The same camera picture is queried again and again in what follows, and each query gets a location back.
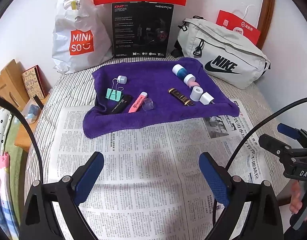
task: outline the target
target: white waist bag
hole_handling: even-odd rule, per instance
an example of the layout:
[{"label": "white waist bag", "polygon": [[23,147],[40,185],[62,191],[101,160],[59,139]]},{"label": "white waist bag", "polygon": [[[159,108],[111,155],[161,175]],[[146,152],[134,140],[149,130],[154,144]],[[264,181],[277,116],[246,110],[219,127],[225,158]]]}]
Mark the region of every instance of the white waist bag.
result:
[{"label": "white waist bag", "polygon": [[208,74],[237,88],[245,89],[270,69],[261,50],[237,32],[197,18],[185,19],[179,27],[184,56],[199,60]]}]

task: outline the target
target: binder clip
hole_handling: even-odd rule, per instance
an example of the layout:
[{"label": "binder clip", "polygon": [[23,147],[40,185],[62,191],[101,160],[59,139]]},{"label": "binder clip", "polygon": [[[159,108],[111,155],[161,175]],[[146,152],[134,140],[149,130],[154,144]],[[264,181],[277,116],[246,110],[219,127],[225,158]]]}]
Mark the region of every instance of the binder clip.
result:
[{"label": "binder clip", "polygon": [[[116,89],[113,89],[114,87],[114,81],[117,80],[117,84],[116,84]],[[113,101],[120,101],[120,99],[122,98],[123,94],[122,94],[122,90],[123,90],[123,87],[118,87],[118,83],[119,83],[119,80],[117,78],[114,78],[112,80],[112,88],[108,88],[107,89],[107,94],[106,94],[106,98],[107,99],[110,99],[110,100],[113,100]]]}]

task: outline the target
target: blue clamp pad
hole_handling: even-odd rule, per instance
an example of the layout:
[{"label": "blue clamp pad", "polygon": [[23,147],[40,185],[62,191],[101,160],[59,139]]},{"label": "blue clamp pad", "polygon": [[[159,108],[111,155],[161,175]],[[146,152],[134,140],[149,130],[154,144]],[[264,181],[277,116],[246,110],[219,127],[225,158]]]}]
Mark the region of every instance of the blue clamp pad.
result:
[{"label": "blue clamp pad", "polygon": [[74,202],[77,206],[79,206],[80,203],[83,203],[87,200],[95,182],[97,181],[97,178],[100,175],[100,172],[103,169],[104,166],[104,158],[102,153],[95,152],[96,157],[92,161],[92,163],[87,167],[87,170],[82,175],[81,179],[78,181],[75,187],[75,198]]},{"label": "blue clamp pad", "polygon": [[202,153],[199,157],[199,167],[205,177],[215,199],[225,207],[229,205],[227,185],[221,179],[219,173],[214,169],[208,158]]},{"label": "blue clamp pad", "polygon": [[288,125],[285,125],[283,123],[278,124],[277,130],[279,133],[282,133],[294,140],[297,140],[300,138],[300,134],[298,132],[298,129],[292,128]]}]

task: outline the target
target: white wall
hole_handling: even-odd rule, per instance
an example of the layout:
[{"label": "white wall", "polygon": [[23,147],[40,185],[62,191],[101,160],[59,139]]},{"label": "white wall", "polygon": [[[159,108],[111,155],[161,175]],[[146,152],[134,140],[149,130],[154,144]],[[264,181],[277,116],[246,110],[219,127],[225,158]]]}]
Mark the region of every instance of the white wall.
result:
[{"label": "white wall", "polygon": [[[307,97],[307,22],[292,0],[276,0],[263,52],[271,60],[271,71],[256,84],[272,110]],[[279,120],[307,130],[307,103],[285,112]]]},{"label": "white wall", "polygon": [[[52,31],[57,0],[14,0],[0,20],[0,70],[13,58],[25,69],[39,65],[47,80],[47,87],[53,87],[60,74],[53,69],[51,58]],[[215,22],[220,9],[242,16],[247,5],[245,18],[257,26],[262,0],[187,0],[185,7],[175,6],[169,49],[173,48],[179,29],[177,25],[184,18],[203,16]],[[99,6],[103,22],[112,36],[111,5]]]}]

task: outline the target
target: person's hand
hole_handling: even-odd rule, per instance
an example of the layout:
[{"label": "person's hand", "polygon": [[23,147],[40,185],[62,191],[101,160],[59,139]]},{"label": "person's hand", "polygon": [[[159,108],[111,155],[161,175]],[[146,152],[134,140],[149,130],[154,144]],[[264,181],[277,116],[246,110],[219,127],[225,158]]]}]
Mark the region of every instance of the person's hand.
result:
[{"label": "person's hand", "polygon": [[302,202],[300,200],[300,185],[299,182],[296,180],[292,186],[291,186],[291,203],[290,203],[290,211],[293,214],[297,214],[299,210],[302,208]]}]

